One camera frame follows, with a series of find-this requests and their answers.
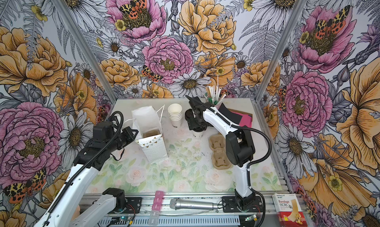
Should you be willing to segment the black cup lid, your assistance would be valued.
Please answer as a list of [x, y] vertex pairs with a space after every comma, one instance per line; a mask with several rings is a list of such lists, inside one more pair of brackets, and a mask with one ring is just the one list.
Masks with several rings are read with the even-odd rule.
[[193, 130], [193, 133], [194, 134], [202, 134], [204, 131], [203, 130], [200, 130], [200, 129], [195, 129]]

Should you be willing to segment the white paper coffee cup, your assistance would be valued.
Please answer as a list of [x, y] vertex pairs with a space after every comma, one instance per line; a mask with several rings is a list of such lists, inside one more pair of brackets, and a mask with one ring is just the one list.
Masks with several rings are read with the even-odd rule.
[[194, 136], [194, 138], [200, 139], [203, 137], [203, 133], [204, 133], [203, 131], [201, 131], [201, 132], [193, 131], [193, 136]]

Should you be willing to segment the black napkin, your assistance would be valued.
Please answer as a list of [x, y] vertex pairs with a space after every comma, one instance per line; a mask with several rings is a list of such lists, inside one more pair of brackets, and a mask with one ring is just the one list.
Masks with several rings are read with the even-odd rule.
[[222, 103], [220, 105], [220, 107], [218, 108], [218, 111], [223, 114], [228, 120], [230, 120], [231, 122], [239, 125], [241, 119], [242, 119], [242, 116], [239, 115], [239, 114], [236, 114], [232, 111], [230, 111], [225, 105], [224, 103]]

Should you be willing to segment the white cartoon gift bag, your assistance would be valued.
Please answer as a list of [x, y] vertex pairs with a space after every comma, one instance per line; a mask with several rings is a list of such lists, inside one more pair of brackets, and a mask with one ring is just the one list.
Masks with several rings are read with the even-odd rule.
[[152, 106], [140, 107], [132, 111], [132, 117], [124, 123], [131, 123], [138, 130], [135, 138], [150, 164], [161, 162], [168, 157], [161, 124], [165, 106], [155, 110]]

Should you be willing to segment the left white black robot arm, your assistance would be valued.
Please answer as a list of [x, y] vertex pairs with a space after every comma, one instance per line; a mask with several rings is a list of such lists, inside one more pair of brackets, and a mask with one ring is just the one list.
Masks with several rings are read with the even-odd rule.
[[110, 212], [124, 211], [127, 206], [125, 192], [108, 188], [86, 211], [74, 214], [87, 188], [98, 175], [112, 152], [133, 143], [138, 130], [122, 128], [110, 121], [94, 127], [93, 138], [74, 160], [70, 174], [45, 214], [35, 224], [37, 227], [94, 227]]

